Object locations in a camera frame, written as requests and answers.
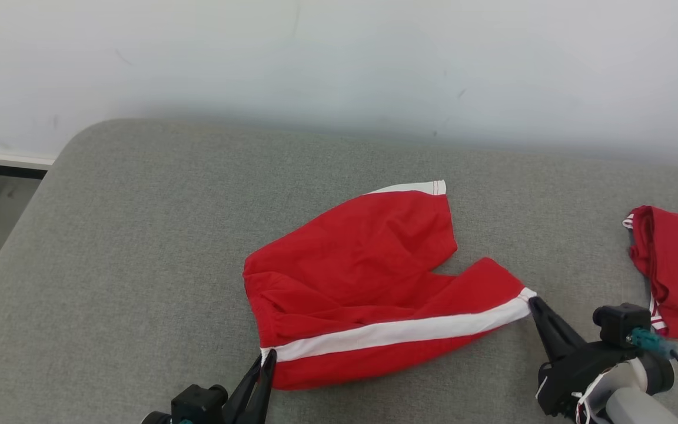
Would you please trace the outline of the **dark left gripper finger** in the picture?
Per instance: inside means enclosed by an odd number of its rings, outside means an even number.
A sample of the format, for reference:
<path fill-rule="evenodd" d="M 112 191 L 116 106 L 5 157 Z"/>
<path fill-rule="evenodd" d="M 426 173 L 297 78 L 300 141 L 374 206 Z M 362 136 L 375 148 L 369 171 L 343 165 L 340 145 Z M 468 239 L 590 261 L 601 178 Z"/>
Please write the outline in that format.
<path fill-rule="evenodd" d="M 250 395 L 247 394 L 248 391 L 250 391 L 247 388 L 248 386 L 247 374 L 248 372 L 245 374 L 242 381 L 240 381 L 237 388 L 229 396 L 227 402 L 224 404 L 224 407 L 222 408 L 224 424 L 243 424 L 243 410 L 245 409 L 245 407 L 247 407 L 248 398 L 250 397 Z"/>
<path fill-rule="evenodd" d="M 267 408 L 274 386 L 277 351 L 263 352 L 247 374 L 248 405 L 243 410 L 243 424 L 265 424 Z"/>

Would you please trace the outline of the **white wall baseboard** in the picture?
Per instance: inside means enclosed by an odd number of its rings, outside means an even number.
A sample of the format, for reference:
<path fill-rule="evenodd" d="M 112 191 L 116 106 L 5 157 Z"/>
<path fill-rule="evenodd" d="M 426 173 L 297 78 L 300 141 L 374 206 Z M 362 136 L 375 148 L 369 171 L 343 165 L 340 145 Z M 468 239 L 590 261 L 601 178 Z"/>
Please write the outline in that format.
<path fill-rule="evenodd" d="M 0 176 L 42 180 L 54 159 L 0 154 Z"/>

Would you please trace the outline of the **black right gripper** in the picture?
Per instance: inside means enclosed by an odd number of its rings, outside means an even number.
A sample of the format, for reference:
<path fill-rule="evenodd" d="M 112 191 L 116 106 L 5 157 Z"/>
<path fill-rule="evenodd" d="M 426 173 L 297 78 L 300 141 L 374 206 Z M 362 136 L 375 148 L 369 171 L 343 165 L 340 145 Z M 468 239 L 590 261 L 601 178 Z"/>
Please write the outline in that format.
<path fill-rule="evenodd" d="M 536 400 L 548 416 L 573 416 L 575 392 L 584 392 L 601 373 L 640 355 L 636 348 L 587 343 L 540 296 L 528 301 L 531 316 L 548 357 L 539 370 Z"/>

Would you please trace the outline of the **red shorts with white stripe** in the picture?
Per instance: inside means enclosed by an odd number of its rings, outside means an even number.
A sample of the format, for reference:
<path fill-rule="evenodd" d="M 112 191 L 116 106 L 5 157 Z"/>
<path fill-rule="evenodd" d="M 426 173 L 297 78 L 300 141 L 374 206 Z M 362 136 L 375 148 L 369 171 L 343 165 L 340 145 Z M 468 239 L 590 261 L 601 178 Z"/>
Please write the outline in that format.
<path fill-rule="evenodd" d="M 536 293 L 484 257 L 455 276 L 444 180 L 398 184 L 327 210 L 253 252 L 243 284 L 272 386 L 315 389 L 436 359 L 529 316 Z"/>

